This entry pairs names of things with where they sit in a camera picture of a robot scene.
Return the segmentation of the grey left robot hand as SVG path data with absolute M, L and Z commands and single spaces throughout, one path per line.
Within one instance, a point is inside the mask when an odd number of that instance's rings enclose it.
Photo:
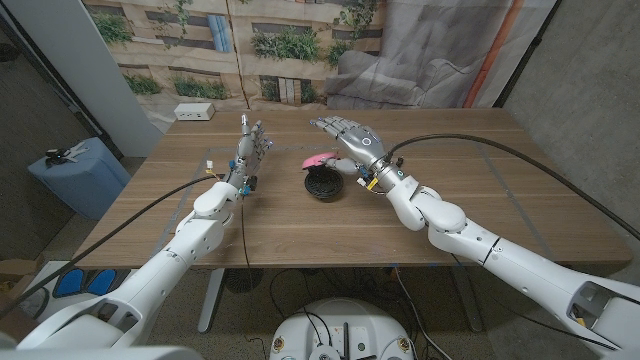
M 257 184 L 256 174 L 265 154 L 273 142 L 264 136 L 262 122 L 258 120 L 253 126 L 248 116 L 241 115 L 241 137 L 236 148 L 235 158 L 230 164 L 230 171 L 224 181 L 233 185 L 241 195 L 254 191 Z

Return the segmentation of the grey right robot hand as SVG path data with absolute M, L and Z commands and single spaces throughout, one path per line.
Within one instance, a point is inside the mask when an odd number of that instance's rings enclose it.
M 406 175 L 389 160 L 381 137 L 369 126 L 340 116 L 329 116 L 312 120 L 311 124 L 333 138 L 342 154 L 338 157 L 322 158 L 321 161 L 347 175 L 355 175 L 361 170 L 374 175 L 384 192 L 399 185 Z

